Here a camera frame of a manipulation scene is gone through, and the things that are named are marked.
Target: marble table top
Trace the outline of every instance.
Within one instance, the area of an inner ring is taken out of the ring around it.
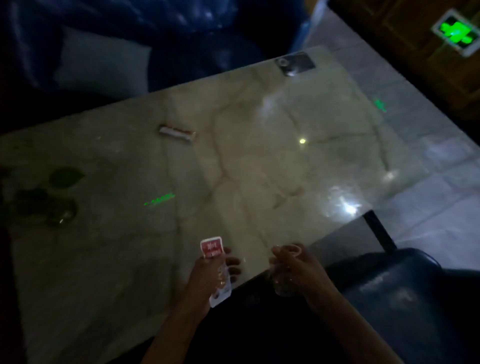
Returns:
[[[307,53],[316,69],[294,77],[266,61],[0,137],[7,201],[44,186],[79,207],[58,228],[11,221],[31,364],[105,363],[154,335],[202,239],[233,248],[241,283],[273,245],[309,245],[424,176],[333,56]],[[54,190],[61,166],[84,177]]]

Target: green exit sign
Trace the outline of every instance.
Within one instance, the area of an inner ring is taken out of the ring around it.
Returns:
[[[480,30],[454,9],[447,11],[432,27],[432,31],[464,57],[480,48]]]

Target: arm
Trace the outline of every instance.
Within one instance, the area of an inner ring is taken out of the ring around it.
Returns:
[[[320,263],[303,245],[294,257],[287,248],[274,247],[276,259],[291,269],[294,281],[310,308],[328,325],[355,364],[401,364],[402,360],[341,295]]]
[[[185,291],[163,323],[160,332],[148,348],[141,364],[181,364],[198,325],[210,310],[210,295],[218,286],[218,268],[226,261],[232,282],[241,271],[237,258],[218,256],[196,261]]]

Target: snack package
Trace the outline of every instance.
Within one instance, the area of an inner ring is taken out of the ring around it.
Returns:
[[[223,250],[222,238],[219,236],[202,240],[200,248],[206,259],[212,259],[225,252]],[[225,301],[232,294],[230,274],[225,263],[218,268],[218,283],[219,287],[216,292],[210,296],[210,307],[212,308]]]

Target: white cushion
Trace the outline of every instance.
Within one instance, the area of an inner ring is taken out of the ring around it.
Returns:
[[[54,79],[62,90],[116,100],[146,94],[151,50],[125,39],[64,27],[60,66]]]

